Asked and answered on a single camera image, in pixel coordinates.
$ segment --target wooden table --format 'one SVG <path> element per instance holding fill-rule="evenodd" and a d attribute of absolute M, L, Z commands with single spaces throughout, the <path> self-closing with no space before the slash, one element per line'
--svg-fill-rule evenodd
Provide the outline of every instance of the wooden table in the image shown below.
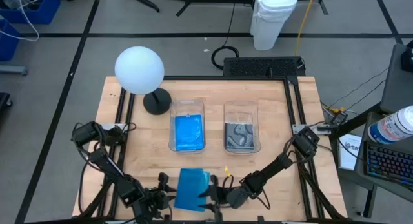
<path fill-rule="evenodd" d="M 291 93 L 296 110 L 293 88 Z M 200 154 L 177 154 L 168 148 L 169 112 L 150 115 L 143 107 L 143 96 L 136 96 L 132 113 L 132 122 L 137 129 L 128 137 L 124 171 L 140 180 L 144 187 L 157 186 L 157 176 L 165 172 L 170 176 L 169 185 L 177 187 L 181 168 L 203 168 L 215 174 L 222 182 L 225 177 L 224 167 L 239 181 L 248 173 L 261 170 L 273 161 L 281 152 L 284 143 L 292 136 L 288 116 L 285 89 L 282 81 L 164 81 L 161 88 L 168 90 L 172 99 L 201 99 L 205 104 L 206 147 Z M 313 77 L 299 77 L 299 88 L 307 123 L 324 120 L 319 102 L 316 82 Z M 100 124 L 113 123 L 119 102 L 120 85 L 116 78 L 107 77 L 103 87 L 96 121 Z M 223 107 L 226 101 L 255 101 L 258 104 L 259 140 L 261 151 L 249 156 L 231 156 L 223 148 Z M 123 122 L 125 122 L 127 102 L 124 105 Z M 321 137 L 319 144 L 330 147 L 328 138 Z M 330 151 L 319 148 L 314 158 L 318 183 L 331 204 L 344 216 L 347 216 L 343 195 L 337 177 L 336 166 Z M 87 167 L 83 182 L 83 208 L 95 197 L 101 188 L 103 174 Z M 305 221 L 299 173 L 297 167 L 281 171 L 265 185 L 271 210 L 267 210 L 260 202 L 249 199 L 237 210 L 223 209 L 224 220 L 256 221 L 258 215 L 266 221 Z M 111 192 L 106 200 L 106 211 L 110 204 Z M 121 202 L 117 203 L 116 219 L 133 218 L 132 209 L 126 209 Z M 312 205 L 313 216 L 316 215 Z M 77 205 L 73 214 L 79 214 Z M 193 212 L 173 208 L 174 220 L 206 220 L 213 219 L 213 213 Z"/>

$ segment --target concrete floor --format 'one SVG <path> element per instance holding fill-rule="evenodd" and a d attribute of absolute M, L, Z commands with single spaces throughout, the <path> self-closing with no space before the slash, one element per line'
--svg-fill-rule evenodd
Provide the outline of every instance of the concrete floor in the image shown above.
<path fill-rule="evenodd" d="M 95 0 L 62 1 L 50 25 L 36 25 L 45 34 L 38 42 L 21 41 L 8 65 L 24 65 L 29 74 L 0 75 L 0 91 L 9 92 L 14 106 L 0 128 L 0 223 L 13 223 L 25 195 L 28 182 L 45 142 L 66 78 L 74 76 L 57 126 L 37 190 L 26 221 L 67 219 L 72 214 L 83 166 L 73 150 L 70 133 L 76 122 L 95 119 L 101 89 L 106 76 L 114 75 L 114 62 L 130 46 L 147 46 L 162 58 L 166 75 L 221 75 L 210 63 L 211 53 L 225 41 L 222 37 L 111 38 L 97 35 L 87 38 L 79 63 L 73 64 Z M 175 13 L 183 2 L 151 0 L 161 13 L 134 0 L 100 0 L 90 33 L 224 33 L 228 30 L 231 4 L 191 4 L 181 17 Z M 413 36 L 411 0 L 383 0 L 397 31 Z M 389 34 L 359 38 L 336 35 L 329 38 L 304 36 L 299 55 L 305 60 L 307 75 L 314 76 L 322 101 L 331 104 L 388 67 L 392 46 L 396 43 L 377 0 L 324 0 L 329 15 L 314 3 L 304 33 L 309 34 Z M 308 2 L 299 2 L 282 33 L 297 33 Z M 236 5 L 231 32 L 248 33 L 252 10 Z M 32 32 L 28 25 L 15 25 L 22 33 Z M 46 33 L 75 33 L 56 37 Z M 402 39 L 408 43 L 411 39 Z M 252 38 L 231 37 L 228 45 L 238 48 L 242 57 L 293 56 L 296 39 L 280 37 L 273 49 L 258 52 Z M 219 56 L 232 57 L 223 53 Z M 70 69 L 76 69 L 70 75 Z M 385 74 L 338 102 L 349 107 L 364 96 Z M 352 110 L 362 112 L 381 99 L 383 87 L 371 93 Z M 372 219 L 356 215 L 363 210 L 367 191 L 341 179 L 348 215 L 363 221 L 409 223 L 413 204 L 379 189 Z"/>

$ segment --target white trash can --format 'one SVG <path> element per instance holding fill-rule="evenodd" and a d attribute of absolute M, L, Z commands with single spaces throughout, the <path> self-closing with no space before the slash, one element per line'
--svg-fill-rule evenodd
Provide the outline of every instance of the white trash can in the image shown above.
<path fill-rule="evenodd" d="M 270 50 L 295 9 L 297 0 L 256 0 L 252 14 L 251 34 L 257 50 Z"/>

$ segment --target yellow cable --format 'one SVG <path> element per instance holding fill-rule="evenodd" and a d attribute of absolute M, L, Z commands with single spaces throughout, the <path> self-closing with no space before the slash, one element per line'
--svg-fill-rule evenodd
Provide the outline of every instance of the yellow cable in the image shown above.
<path fill-rule="evenodd" d="M 307 10 L 305 10 L 305 15 L 304 15 L 304 18 L 303 18 L 303 22 L 301 22 L 301 26 L 299 27 L 299 32 L 298 32 L 298 37 L 297 37 L 297 45 L 296 45 L 296 56 L 298 55 L 299 38 L 301 37 L 301 33 L 303 31 L 303 28 L 304 28 L 304 23 L 305 23 L 305 20 L 307 19 L 308 11 L 310 11 L 311 4 L 312 4 L 312 0 L 310 0 L 309 4 L 307 6 Z"/>

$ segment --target lamp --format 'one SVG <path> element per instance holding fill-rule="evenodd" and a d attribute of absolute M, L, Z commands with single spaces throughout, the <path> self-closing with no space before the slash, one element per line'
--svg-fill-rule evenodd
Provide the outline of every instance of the lamp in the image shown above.
<path fill-rule="evenodd" d="M 151 49 L 134 46 L 124 50 L 116 59 L 115 75 L 119 84 L 133 94 L 146 94 L 143 106 L 153 115 L 168 111 L 171 97 L 159 88 L 165 69 L 161 58 Z"/>

